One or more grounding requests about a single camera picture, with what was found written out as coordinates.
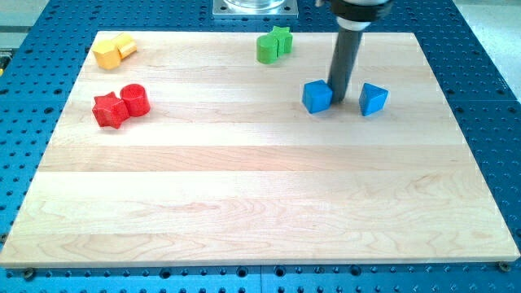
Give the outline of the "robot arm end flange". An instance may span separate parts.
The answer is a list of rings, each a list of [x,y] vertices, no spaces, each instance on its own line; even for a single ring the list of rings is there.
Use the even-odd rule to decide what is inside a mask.
[[[338,25],[349,31],[363,31],[371,23],[388,15],[393,7],[393,0],[317,0],[316,7],[326,2],[331,5],[331,12]]]

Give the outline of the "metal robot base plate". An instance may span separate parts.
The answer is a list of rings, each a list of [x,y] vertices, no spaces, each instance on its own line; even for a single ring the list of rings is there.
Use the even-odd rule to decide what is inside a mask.
[[[214,19],[262,18],[268,16],[297,18],[296,0],[213,0]]]

